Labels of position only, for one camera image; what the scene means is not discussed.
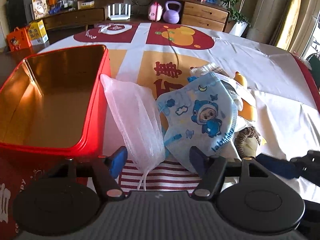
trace white router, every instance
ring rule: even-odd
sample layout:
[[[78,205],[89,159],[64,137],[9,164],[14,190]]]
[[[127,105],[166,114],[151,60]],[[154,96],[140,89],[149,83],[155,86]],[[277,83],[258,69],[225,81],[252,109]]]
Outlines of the white router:
[[[124,14],[121,14],[121,3],[119,3],[119,14],[115,14],[115,4],[112,5],[112,15],[111,15],[111,5],[108,5],[108,18],[111,21],[128,20],[131,15],[131,4],[124,5]]]

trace open red container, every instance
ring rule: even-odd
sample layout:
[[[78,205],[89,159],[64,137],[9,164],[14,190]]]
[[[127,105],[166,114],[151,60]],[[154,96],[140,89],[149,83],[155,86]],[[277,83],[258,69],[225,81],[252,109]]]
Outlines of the open red container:
[[[103,45],[23,59],[0,90],[0,158],[15,166],[101,154],[102,73],[110,75]]]

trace blue bear cartoon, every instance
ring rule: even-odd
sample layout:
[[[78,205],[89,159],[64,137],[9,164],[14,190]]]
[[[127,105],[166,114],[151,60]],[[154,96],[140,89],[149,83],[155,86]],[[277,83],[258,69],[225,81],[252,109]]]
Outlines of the blue bear cartoon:
[[[217,119],[218,104],[210,101],[195,101],[191,120],[202,125],[202,133],[207,133],[210,138],[220,135],[222,121]]]

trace orange gift bag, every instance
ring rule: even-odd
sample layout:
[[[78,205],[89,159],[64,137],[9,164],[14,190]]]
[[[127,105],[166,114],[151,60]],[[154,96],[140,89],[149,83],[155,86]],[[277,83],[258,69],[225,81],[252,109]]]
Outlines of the orange gift bag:
[[[16,27],[13,32],[7,35],[7,41],[10,47],[10,51],[31,47],[31,42],[25,27],[21,29]]]

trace cartoon character print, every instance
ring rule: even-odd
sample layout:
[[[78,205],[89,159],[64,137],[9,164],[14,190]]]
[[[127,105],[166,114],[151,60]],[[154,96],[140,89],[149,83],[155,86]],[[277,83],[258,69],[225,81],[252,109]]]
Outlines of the cartoon character print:
[[[220,135],[222,121],[217,119],[218,104],[210,101],[195,101],[191,120],[202,125],[202,133],[207,133],[210,138]]]
[[[14,50],[19,50],[20,49],[20,42],[17,41],[17,39],[15,37],[13,37],[11,40],[10,40],[11,44],[13,45],[13,49]]]

